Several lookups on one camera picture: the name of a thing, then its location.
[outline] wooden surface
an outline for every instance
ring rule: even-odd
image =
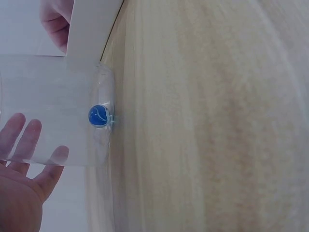
[[[309,4],[127,0],[91,231],[309,231]]]

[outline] hand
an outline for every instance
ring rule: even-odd
[[[8,157],[25,124],[23,114],[13,115],[0,131],[0,157]],[[41,133],[37,119],[29,122],[17,144],[12,160],[30,159]],[[58,147],[54,157],[67,159],[69,149]],[[46,165],[34,179],[26,174],[29,164],[0,161],[0,231],[38,232],[42,221],[42,204],[54,190],[63,167]]]
[[[67,52],[74,0],[41,0],[40,20],[54,44]]]

